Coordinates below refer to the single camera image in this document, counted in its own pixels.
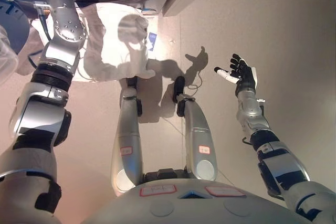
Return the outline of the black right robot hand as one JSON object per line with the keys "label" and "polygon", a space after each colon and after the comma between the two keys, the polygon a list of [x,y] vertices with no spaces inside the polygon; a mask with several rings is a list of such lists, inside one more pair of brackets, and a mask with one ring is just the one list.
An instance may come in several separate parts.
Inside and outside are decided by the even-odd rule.
{"label": "black right robot hand", "polygon": [[255,67],[249,66],[238,54],[233,54],[230,59],[230,69],[231,71],[227,71],[215,67],[214,71],[226,81],[236,85],[236,96],[244,90],[256,92],[258,79]]}

